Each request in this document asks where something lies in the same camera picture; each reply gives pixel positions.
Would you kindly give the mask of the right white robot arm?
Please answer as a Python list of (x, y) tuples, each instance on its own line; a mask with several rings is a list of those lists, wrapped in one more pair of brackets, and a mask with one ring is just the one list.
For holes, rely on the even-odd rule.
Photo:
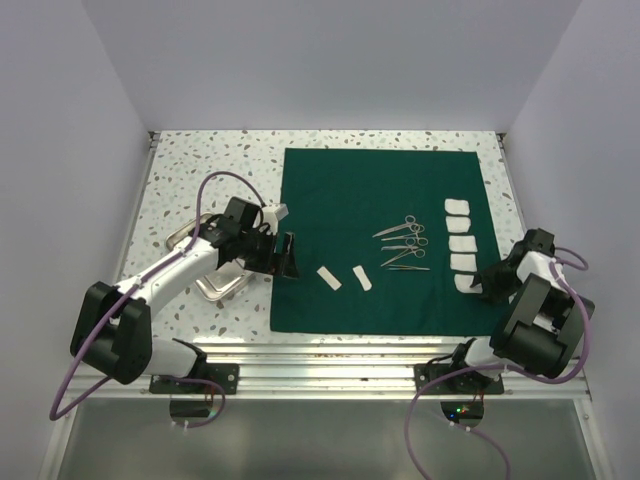
[(569, 286), (560, 250), (552, 233), (529, 229), (506, 258), (473, 274), (467, 283), (472, 293), (508, 307), (489, 338), (456, 348), (445, 369), (451, 389), (468, 392), (481, 376), (503, 370), (548, 384), (579, 373), (590, 350), (587, 322), (595, 305)]

